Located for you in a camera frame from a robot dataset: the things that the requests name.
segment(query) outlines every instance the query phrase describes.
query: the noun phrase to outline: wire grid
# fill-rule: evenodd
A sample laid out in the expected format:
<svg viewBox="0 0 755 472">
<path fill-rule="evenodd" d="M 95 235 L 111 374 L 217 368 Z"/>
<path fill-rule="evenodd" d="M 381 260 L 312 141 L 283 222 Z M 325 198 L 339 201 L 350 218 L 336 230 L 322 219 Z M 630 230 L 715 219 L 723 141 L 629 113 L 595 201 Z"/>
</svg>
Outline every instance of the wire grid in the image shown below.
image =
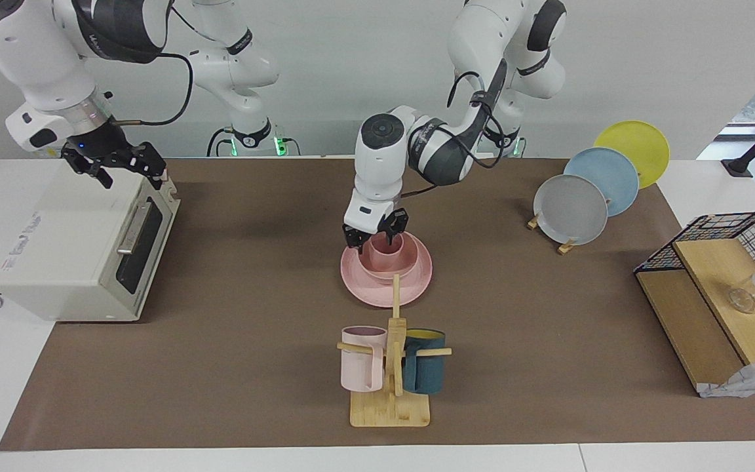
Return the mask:
<svg viewBox="0 0 755 472">
<path fill-rule="evenodd" d="M 738 239 L 755 261 L 755 212 L 705 215 L 689 224 L 667 245 L 652 254 L 634 270 L 638 272 L 683 269 L 673 244 L 679 241 L 704 239 Z"/>
</svg>

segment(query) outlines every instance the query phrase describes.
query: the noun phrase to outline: pink plate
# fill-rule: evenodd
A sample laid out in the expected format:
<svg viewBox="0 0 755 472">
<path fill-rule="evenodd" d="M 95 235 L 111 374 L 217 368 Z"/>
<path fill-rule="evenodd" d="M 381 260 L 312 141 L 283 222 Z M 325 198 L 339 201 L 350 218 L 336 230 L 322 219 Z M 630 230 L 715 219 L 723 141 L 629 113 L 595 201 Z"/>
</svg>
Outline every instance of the pink plate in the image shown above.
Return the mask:
<svg viewBox="0 0 755 472">
<path fill-rule="evenodd" d="M 401 305 L 406 305 L 427 290 L 433 277 L 433 260 L 425 245 L 416 236 L 401 233 L 401 237 L 404 238 L 404 246 L 414 246 L 417 250 L 416 262 L 406 273 L 402 271 L 401 274 Z M 360 301 L 374 307 L 392 307 L 392 279 L 384 272 L 366 269 L 360 262 L 360 254 L 357 254 L 355 248 L 342 251 L 339 272 L 348 292 Z"/>
</svg>

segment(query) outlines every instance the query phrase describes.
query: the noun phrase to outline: brown table mat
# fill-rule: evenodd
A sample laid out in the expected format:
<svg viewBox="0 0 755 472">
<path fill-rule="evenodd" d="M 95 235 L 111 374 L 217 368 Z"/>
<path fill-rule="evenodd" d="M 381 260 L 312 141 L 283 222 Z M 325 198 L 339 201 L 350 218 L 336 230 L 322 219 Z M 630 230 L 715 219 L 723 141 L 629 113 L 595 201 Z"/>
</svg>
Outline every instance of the brown table mat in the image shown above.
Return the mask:
<svg viewBox="0 0 755 472">
<path fill-rule="evenodd" d="M 454 355 L 431 426 L 355 429 L 335 343 L 390 311 L 339 277 L 353 162 L 172 161 L 183 203 L 142 319 L 56 325 L 0 450 L 755 440 L 755 397 L 696 397 L 632 274 L 679 230 L 657 186 L 560 256 L 524 224 L 563 167 L 405 201 L 435 274 L 402 316 Z"/>
</svg>

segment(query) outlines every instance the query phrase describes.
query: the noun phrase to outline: blue mug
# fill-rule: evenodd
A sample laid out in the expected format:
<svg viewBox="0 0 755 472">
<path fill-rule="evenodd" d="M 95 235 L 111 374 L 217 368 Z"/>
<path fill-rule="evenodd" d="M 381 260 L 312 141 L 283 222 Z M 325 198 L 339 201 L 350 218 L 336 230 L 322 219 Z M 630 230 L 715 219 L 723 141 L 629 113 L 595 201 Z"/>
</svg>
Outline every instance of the blue mug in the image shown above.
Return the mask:
<svg viewBox="0 0 755 472">
<path fill-rule="evenodd" d="M 435 329 L 411 328 L 407 330 L 402 360 L 404 389 L 412 393 L 432 395 L 441 391 L 444 383 L 444 356 L 418 357 L 420 349 L 444 347 L 444 333 Z"/>
</svg>

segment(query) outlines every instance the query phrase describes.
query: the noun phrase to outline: yellow plate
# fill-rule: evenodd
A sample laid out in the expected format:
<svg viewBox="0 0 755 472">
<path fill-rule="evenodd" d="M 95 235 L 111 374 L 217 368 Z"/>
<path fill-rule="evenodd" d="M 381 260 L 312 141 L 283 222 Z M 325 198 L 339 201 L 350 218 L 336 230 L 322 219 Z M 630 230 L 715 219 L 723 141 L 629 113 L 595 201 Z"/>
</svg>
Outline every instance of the yellow plate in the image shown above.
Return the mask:
<svg viewBox="0 0 755 472">
<path fill-rule="evenodd" d="M 630 159 L 640 178 L 640 188 L 650 186 L 668 167 L 668 141 L 663 133 L 644 121 L 621 121 L 611 125 L 593 146 L 617 150 Z"/>
</svg>

